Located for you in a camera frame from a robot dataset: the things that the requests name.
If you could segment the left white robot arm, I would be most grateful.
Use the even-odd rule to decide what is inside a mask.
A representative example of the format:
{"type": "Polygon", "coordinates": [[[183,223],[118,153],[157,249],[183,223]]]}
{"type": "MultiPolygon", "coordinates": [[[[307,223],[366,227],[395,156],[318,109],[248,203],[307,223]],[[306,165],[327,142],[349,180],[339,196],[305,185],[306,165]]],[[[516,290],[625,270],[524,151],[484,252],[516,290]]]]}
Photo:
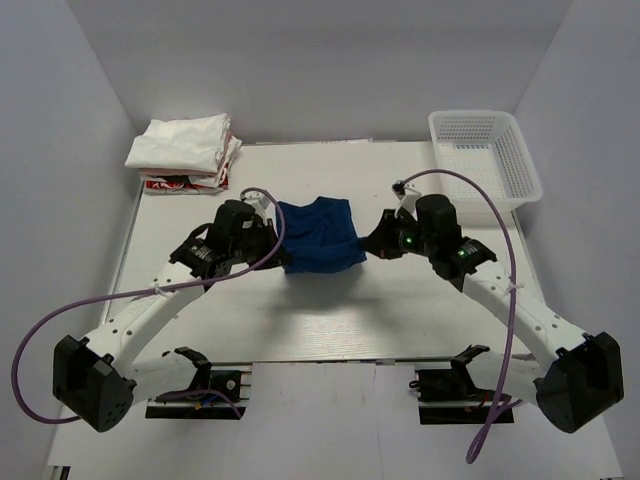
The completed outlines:
{"type": "Polygon", "coordinates": [[[53,394],[97,432],[115,427],[135,404],[155,399],[199,399],[210,394],[211,363],[189,347],[139,360],[139,354],[180,312],[215,283],[247,271],[284,264],[284,222],[267,215],[276,202],[256,190],[227,200],[214,220],[192,231],[153,276],[148,294],[132,300],[105,324],[54,349],[53,394]]]}

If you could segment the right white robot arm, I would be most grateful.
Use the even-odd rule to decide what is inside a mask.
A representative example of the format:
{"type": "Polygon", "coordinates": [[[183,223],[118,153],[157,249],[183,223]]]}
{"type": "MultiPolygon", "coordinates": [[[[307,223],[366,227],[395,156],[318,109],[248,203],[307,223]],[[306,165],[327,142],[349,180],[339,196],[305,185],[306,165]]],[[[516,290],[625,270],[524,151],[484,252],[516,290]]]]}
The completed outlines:
{"type": "Polygon", "coordinates": [[[588,334],[517,287],[493,251],[463,235],[446,196],[422,196],[412,210],[384,210],[361,245],[385,260],[405,254],[427,258],[438,277],[511,325],[529,349],[527,360],[482,345],[453,357],[451,384],[459,396],[472,399],[500,387],[503,395],[537,406],[565,433],[576,432],[623,399],[618,342],[605,332],[588,334]]]}

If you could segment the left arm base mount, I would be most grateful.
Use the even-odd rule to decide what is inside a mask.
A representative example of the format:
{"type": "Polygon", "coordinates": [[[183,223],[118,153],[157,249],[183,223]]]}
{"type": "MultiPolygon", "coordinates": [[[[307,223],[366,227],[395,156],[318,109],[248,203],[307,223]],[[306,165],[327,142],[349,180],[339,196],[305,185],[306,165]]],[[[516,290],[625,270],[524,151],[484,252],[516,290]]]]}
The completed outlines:
{"type": "Polygon", "coordinates": [[[240,420],[248,406],[253,366],[214,364],[209,375],[166,400],[149,400],[145,418],[153,420],[240,420]]]}

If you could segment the blue polo t-shirt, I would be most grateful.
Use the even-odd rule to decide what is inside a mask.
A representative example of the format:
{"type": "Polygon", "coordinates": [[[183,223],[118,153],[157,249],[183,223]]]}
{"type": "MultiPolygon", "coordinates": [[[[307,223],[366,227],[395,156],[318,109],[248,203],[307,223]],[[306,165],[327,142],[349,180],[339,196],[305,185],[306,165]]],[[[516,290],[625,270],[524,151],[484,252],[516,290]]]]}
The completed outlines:
{"type": "Polygon", "coordinates": [[[318,196],[304,206],[278,203],[284,222],[282,246],[289,256],[286,275],[335,274],[366,260],[347,199],[318,196]]]}

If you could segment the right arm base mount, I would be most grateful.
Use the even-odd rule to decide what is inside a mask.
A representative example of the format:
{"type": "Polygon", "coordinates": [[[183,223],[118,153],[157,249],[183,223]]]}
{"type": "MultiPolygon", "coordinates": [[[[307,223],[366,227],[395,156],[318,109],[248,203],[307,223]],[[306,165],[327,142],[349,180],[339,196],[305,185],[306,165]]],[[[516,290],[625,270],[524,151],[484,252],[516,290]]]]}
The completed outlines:
{"type": "Polygon", "coordinates": [[[466,370],[472,359],[488,351],[486,346],[470,346],[444,361],[414,365],[408,388],[418,401],[421,425],[482,425],[489,418],[494,391],[476,387],[466,370]]]}

